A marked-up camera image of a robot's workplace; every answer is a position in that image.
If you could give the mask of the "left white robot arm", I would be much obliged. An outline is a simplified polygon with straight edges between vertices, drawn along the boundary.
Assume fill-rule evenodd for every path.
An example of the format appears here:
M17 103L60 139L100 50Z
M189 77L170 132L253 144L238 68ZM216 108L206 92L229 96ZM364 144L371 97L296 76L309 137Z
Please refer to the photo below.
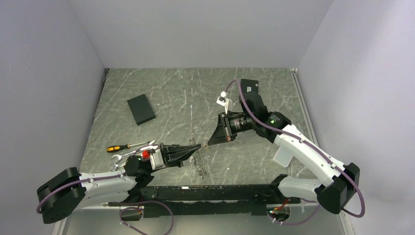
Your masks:
M153 173L182 167L201 144L153 144L127 154L123 168L104 173L82 173L70 167L37 189L36 212L45 224L60 221L74 211L103 203L137 204Z

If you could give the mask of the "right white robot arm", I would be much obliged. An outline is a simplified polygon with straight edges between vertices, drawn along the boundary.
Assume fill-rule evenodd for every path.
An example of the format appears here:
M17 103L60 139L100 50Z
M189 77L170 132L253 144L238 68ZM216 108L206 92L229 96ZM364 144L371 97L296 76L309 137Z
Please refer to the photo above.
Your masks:
M215 131L208 140L208 145L231 142L239 132L254 130L279 146L274 161L286 167L295 157L317 177L316 180L299 179L279 175L272 182L270 198L275 203L282 203L288 197L317 201L324 209L339 214L346 204L357 194L361 202L361 212L350 215L362 217L365 203L358 188L360 168L354 164L344 164L329 156L305 137L291 121L279 112L269 112L259 117L248 113L228 112L218 115Z

